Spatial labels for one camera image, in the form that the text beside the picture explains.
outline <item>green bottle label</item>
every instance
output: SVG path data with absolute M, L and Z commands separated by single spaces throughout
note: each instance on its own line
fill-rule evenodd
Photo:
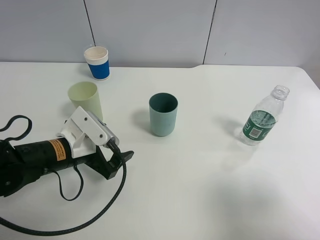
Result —
M 262 141 L 276 124 L 270 113 L 262 110 L 253 111 L 243 127 L 244 135 L 254 141 Z

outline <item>teal cup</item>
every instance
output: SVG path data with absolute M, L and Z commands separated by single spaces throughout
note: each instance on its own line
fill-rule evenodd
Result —
M 151 131 L 165 137 L 173 132 L 176 125 L 178 100 L 169 93 L 157 93 L 149 100 Z

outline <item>cup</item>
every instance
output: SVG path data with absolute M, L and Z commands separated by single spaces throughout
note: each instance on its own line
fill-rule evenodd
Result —
M 103 121 L 98 87 L 93 82 L 82 81 L 72 85 L 68 97 L 76 108 L 81 106 Z
M 110 75 L 108 50 L 102 45 L 89 45 L 84 50 L 84 57 L 96 80 L 105 80 Z
M 151 131 L 159 137 L 168 136 L 176 125 L 178 100 L 169 93 L 157 93 L 149 100 Z

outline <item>wall seam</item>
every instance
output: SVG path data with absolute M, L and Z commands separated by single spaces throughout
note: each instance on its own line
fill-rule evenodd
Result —
M 90 22 L 90 18 L 89 18 L 86 0 L 83 0 L 83 4 L 84 4 L 84 8 L 85 8 L 86 17 L 88 18 L 90 31 L 91 31 L 91 35 L 92 35 L 92 39 L 93 39 L 93 44 L 94 44 L 94 46 L 96 46 L 96 40 L 95 40 L 94 32 L 92 31 L 92 26 L 91 26 L 91 22 Z
M 217 9 L 217 3 L 218 3 L 218 0 L 215 1 L 213 13 L 212 13 L 211 25 L 210 25 L 210 29 L 209 29 L 208 39 L 207 39 L 207 41 L 206 41 L 206 46 L 205 46 L 205 51 L 204 51 L 204 56 L 203 56 L 202 65 L 205 64 L 205 60 L 206 60 L 206 55 L 207 55 L 207 50 L 208 50 L 208 45 L 209 45 L 209 40 L 210 40 L 210 35 L 211 35 L 211 30 L 212 30 L 212 25 L 213 25 L 213 23 L 214 23 L 215 13 L 216 13 L 216 9 Z

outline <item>water bottle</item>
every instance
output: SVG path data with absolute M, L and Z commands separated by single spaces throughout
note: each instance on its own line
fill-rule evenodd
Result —
M 289 88 L 278 85 L 269 96 L 255 106 L 240 133 L 240 138 L 245 144 L 254 146 L 265 139 L 277 123 L 289 92 Z

